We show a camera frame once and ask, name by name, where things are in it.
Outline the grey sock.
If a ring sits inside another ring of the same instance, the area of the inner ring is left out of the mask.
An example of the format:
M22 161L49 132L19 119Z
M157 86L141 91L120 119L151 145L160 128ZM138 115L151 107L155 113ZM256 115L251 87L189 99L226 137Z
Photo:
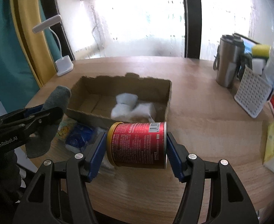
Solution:
M55 137L59 124L67 110L70 97L70 89L59 85L47 98L41 111L59 108L59 112L52 112L46 119L41 119L41 126L35 132L35 136L31 136L29 141L25 144L28 158L37 158L49 151L51 142Z

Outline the green cartoon tissue pack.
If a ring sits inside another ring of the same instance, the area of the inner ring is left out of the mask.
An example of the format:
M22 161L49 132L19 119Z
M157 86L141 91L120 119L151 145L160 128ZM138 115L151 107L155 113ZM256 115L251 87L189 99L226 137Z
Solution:
M77 124L77 121L72 118L69 118L69 117L63 118L59 124L58 131L56 134L58 139L61 141L65 141L68 135L70 134L70 132L76 126L76 124Z

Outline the blue tissue pack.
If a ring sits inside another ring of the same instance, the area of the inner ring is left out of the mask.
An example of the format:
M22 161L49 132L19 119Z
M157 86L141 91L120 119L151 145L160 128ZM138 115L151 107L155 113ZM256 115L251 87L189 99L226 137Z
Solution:
M83 124L76 124L66 138L65 147L77 154L83 153L95 133L95 128Z

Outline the red can yellow lid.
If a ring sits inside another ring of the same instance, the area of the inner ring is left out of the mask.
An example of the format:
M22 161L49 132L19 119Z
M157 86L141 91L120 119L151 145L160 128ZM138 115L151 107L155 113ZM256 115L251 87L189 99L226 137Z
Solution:
M166 169L166 122L114 123L106 137L106 155L117 167Z

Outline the yellow teal curtain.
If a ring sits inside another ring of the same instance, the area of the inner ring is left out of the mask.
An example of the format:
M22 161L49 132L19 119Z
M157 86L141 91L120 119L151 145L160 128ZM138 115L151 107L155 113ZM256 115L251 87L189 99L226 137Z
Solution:
M55 74L61 53L48 30L40 0L0 0L0 102L7 112L23 108Z

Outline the white desk lamp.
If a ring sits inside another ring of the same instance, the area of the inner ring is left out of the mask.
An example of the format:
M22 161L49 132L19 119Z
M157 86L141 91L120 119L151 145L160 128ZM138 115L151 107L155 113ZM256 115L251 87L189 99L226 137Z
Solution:
M59 40L59 37L51 29L52 26L59 24L61 22L62 22L61 15L55 15L37 24L36 26L32 28L32 32L34 34L37 34L37 33L40 33L41 31L49 29L51 33L54 35L54 37L56 38L59 46L60 58L54 62L54 66L55 66L58 77L63 76L74 69L74 64L71 61L70 57L68 55L67 56L62 55L62 47L61 47L61 42Z

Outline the brown cardboard box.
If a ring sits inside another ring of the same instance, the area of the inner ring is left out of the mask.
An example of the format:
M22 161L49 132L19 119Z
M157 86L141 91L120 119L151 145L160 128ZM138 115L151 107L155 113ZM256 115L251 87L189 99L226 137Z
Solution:
M108 129L116 121L154 123L167 120L172 83L169 80L125 76L82 76L71 89L69 118Z

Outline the white rolled socks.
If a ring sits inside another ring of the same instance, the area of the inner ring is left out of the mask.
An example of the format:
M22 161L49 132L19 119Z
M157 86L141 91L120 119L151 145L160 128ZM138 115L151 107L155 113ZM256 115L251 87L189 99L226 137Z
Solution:
M116 96L116 105L111 110L111 119L127 123L154 123L156 109L151 102L142 102L138 96L122 93Z

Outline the white perforated basket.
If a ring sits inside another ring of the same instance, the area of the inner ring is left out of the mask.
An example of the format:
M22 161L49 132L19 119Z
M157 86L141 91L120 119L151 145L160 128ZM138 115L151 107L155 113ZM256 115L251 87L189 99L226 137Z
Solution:
M257 118L271 92L272 87L267 81L245 66L234 100L251 118Z

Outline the yellow sponge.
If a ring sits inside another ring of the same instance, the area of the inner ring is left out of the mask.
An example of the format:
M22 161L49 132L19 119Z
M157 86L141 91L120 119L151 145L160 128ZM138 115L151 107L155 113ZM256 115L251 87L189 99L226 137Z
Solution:
M269 58L270 45L257 44L251 48L251 54L254 58Z

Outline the steel travel mug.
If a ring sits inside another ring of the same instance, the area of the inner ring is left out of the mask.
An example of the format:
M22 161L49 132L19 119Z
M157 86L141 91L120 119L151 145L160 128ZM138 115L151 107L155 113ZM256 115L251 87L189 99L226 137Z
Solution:
M213 70L217 71L216 82L220 86L232 87L244 50L245 45L240 36L222 35L213 63Z

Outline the tablet with blue screen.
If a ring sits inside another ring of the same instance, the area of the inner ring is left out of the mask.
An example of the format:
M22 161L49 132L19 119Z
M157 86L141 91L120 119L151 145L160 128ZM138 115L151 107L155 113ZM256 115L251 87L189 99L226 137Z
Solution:
M252 40L248 37L245 37L241 34L233 33L233 36L238 37L238 38L243 40L243 43L244 43L244 46L245 46L245 49L244 49L245 54L252 53L252 47L255 46L255 45L259 45L258 42L255 42L254 40Z

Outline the black window frame post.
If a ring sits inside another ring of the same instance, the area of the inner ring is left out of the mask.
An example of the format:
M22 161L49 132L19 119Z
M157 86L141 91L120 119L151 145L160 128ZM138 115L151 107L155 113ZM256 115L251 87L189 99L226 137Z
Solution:
M185 58L199 59L202 36L201 0L184 0Z

